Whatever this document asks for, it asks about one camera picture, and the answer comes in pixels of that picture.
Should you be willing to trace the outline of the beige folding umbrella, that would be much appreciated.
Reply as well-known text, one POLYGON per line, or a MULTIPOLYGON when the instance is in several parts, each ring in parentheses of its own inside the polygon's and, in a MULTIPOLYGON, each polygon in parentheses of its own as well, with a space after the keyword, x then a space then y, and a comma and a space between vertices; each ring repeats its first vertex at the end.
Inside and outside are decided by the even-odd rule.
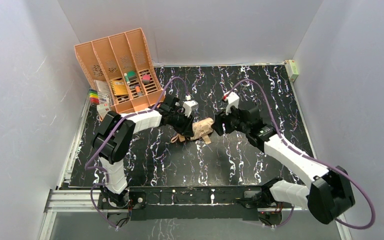
POLYGON ((211 143, 209 135, 214 131, 212 125, 214 120, 210 117, 200 120, 192 124, 193 136, 187 137, 177 133, 171 138, 170 142, 185 142, 185 141, 196 141, 202 139, 206 145, 211 143))

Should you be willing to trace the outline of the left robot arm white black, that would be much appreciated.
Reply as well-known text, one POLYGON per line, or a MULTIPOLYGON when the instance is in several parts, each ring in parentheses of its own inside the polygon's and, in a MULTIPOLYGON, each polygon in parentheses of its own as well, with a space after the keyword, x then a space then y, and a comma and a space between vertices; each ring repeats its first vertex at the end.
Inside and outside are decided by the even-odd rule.
POLYGON ((199 104, 189 97, 184 102, 168 95, 162 102, 142 111, 118 114, 109 111, 92 140, 93 155, 105 175, 103 189, 111 196, 126 195, 128 181, 123 159, 130 149, 133 135, 141 131, 169 125, 184 137, 193 137, 193 112, 199 104))

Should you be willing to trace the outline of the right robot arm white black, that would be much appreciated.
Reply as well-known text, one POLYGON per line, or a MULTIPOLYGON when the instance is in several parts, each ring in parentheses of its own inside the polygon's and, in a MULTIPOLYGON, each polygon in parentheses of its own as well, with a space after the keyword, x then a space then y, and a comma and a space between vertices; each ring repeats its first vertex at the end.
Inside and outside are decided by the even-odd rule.
POLYGON ((287 202, 308 209, 322 224, 329 224, 355 205, 350 181, 337 171, 308 158, 305 152, 279 136, 274 126, 260 116, 260 110, 232 106, 215 115, 212 129, 220 136, 233 131, 245 134, 248 142, 295 173, 302 185, 276 180, 265 186, 265 195, 275 202, 287 202))

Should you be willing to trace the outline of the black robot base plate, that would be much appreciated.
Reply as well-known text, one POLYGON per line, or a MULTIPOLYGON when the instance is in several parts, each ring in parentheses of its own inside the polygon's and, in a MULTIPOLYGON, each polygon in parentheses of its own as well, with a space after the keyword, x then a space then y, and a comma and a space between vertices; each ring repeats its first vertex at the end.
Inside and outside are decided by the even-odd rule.
POLYGON ((131 186, 118 198, 102 189, 97 206, 108 213, 131 213, 132 221, 159 219, 268 220, 278 224, 290 203, 275 201, 262 185, 131 186))

